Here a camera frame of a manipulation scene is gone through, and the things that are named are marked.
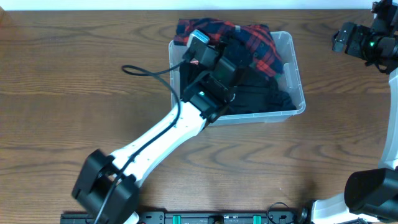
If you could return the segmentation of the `black garment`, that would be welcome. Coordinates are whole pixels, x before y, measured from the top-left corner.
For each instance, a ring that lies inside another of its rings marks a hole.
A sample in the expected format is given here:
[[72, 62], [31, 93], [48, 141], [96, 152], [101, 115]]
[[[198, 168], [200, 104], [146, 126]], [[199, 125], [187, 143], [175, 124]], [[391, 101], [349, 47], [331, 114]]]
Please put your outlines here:
[[237, 67], [229, 61], [217, 62], [213, 67], [182, 63], [180, 99], [196, 106], [208, 118], [296, 109], [275, 78], [266, 78], [250, 67]]

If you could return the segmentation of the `red navy plaid shirt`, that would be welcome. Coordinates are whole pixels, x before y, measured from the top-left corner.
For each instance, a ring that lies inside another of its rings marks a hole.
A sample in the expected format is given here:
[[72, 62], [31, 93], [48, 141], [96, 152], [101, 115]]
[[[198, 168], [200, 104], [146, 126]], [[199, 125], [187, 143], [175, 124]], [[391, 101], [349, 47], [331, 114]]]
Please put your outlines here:
[[179, 19], [174, 36], [175, 45], [186, 45], [189, 35], [199, 30], [209, 37], [209, 44], [216, 45], [223, 37], [241, 41], [253, 54], [256, 71], [273, 77], [283, 72], [283, 63], [276, 44], [265, 24], [239, 26], [230, 21], [215, 18]]

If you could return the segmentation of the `clear plastic storage bin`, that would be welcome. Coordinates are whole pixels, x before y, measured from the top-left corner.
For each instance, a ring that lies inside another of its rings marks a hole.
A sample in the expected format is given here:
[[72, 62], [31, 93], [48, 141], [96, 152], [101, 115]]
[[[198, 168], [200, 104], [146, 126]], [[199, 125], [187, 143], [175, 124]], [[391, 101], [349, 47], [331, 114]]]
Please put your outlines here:
[[[276, 111], [269, 113], [249, 113], [238, 115], [220, 116], [217, 121], [210, 126], [222, 126], [232, 124], [246, 123], [277, 123], [288, 119], [291, 116], [301, 114], [306, 109], [305, 97], [303, 94], [302, 83], [297, 64], [294, 42], [292, 36], [286, 31], [271, 32], [271, 36], [275, 42], [276, 49], [282, 58], [283, 72], [276, 75], [280, 90], [288, 93], [292, 99], [292, 103], [296, 106], [296, 110]], [[171, 40], [169, 43], [169, 64], [170, 67], [178, 64], [185, 51], [186, 46], [175, 45]], [[170, 72], [170, 85], [180, 95], [180, 72], [178, 69]]]

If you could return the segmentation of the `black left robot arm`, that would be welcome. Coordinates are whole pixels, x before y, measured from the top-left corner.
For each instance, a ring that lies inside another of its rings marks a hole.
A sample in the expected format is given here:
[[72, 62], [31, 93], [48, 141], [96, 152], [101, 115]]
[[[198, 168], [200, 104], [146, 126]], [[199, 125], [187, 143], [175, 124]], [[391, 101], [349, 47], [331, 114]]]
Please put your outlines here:
[[214, 123], [228, 110], [253, 55], [236, 40], [209, 46], [194, 40], [183, 61], [198, 61], [199, 72], [175, 95], [170, 113], [132, 143], [110, 155], [99, 149], [85, 160], [72, 196], [93, 223], [137, 223], [139, 189], [147, 176], [174, 149]]

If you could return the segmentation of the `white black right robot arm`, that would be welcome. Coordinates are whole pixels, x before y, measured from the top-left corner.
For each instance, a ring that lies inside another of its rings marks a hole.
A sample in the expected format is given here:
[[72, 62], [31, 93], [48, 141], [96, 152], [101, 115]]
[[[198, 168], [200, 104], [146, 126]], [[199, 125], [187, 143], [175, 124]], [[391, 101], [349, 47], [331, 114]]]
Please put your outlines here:
[[334, 53], [326, 39], [345, 20], [369, 22], [364, 11], [310, 13], [305, 29], [311, 38], [299, 50], [304, 89], [309, 93], [296, 155], [306, 172], [305, 195], [312, 201], [312, 223], [352, 219], [345, 202], [347, 181], [356, 173], [375, 171], [390, 146], [389, 77], [348, 55]]

